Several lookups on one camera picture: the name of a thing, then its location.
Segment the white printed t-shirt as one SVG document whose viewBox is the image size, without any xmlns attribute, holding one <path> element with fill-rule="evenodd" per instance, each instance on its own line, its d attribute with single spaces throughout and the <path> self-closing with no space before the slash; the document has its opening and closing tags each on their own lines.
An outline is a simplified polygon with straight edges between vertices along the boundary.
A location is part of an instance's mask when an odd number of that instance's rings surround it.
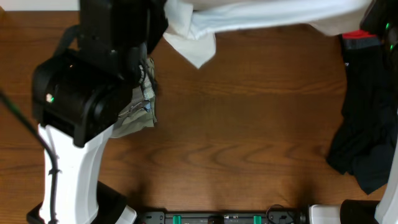
<svg viewBox="0 0 398 224">
<path fill-rule="evenodd" d="M 325 35 L 358 30 L 370 0 L 240 1 L 194 10 L 185 1 L 167 1 L 164 39 L 200 68 L 216 53 L 220 32 L 309 24 Z"/>
</svg>

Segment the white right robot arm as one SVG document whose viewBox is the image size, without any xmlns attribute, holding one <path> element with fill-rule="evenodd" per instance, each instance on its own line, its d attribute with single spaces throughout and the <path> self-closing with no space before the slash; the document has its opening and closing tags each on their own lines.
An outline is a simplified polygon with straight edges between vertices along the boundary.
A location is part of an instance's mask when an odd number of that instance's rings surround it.
<svg viewBox="0 0 398 224">
<path fill-rule="evenodd" d="M 340 35 L 347 90 L 343 122 L 327 163 L 353 175 L 362 191 L 380 187 L 380 201 L 312 205 L 301 223 L 397 222 L 397 2 L 371 1 L 354 32 Z"/>
</svg>

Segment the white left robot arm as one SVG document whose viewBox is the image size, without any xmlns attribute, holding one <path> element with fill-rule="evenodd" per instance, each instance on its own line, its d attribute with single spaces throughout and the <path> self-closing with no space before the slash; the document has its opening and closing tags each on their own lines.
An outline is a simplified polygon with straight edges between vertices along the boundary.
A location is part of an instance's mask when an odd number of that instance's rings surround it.
<svg viewBox="0 0 398 224">
<path fill-rule="evenodd" d="M 125 196 L 98 180 L 105 146 L 146 74 L 145 45 L 60 46 L 34 71 L 45 194 L 29 223 L 134 223 Z"/>
</svg>

